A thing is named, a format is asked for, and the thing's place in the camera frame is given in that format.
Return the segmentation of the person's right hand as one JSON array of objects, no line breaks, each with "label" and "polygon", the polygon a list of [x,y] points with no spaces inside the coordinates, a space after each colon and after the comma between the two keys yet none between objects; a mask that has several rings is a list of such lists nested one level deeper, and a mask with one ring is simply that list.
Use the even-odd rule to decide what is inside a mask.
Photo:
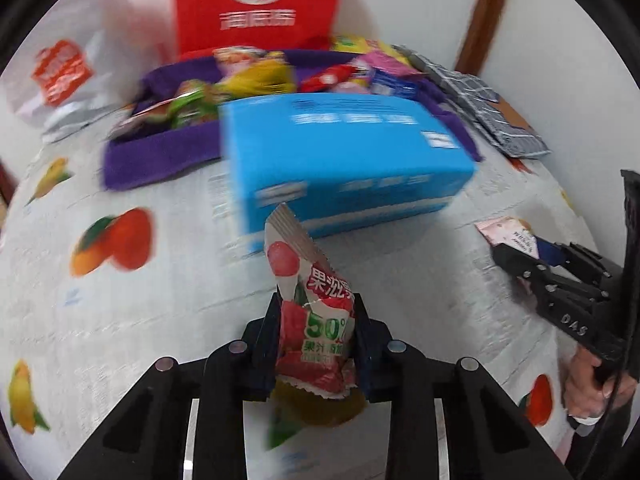
[{"label": "person's right hand", "polygon": [[[595,418],[604,413],[612,396],[615,375],[603,385],[597,382],[596,369],[601,360],[588,349],[578,344],[574,356],[567,367],[563,387],[563,404],[567,414],[575,418]],[[620,388],[617,390],[612,410],[624,426],[630,421],[631,402],[638,388],[639,367],[637,363],[628,372],[623,372]]]}]

